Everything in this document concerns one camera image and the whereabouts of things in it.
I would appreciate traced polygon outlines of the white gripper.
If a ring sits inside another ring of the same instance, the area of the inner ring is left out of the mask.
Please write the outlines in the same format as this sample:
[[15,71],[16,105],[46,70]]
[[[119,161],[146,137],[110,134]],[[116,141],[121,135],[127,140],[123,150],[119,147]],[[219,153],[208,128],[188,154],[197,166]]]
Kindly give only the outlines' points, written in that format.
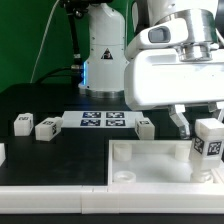
[[170,105],[180,137],[189,139],[183,104],[209,102],[212,117],[224,121],[224,50],[213,51],[211,61],[196,62],[180,62],[174,49],[142,51],[125,69],[124,95],[132,110]]

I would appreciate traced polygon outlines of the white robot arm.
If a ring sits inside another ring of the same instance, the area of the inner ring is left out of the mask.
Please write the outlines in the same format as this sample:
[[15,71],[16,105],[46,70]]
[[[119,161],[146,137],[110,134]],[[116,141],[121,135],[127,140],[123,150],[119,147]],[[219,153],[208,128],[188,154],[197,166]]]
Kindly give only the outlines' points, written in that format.
[[90,55],[82,92],[99,98],[125,96],[132,110],[166,108],[190,136],[183,113],[206,105],[224,121],[224,0],[134,0],[135,36],[124,43],[125,23],[107,4],[89,7]]

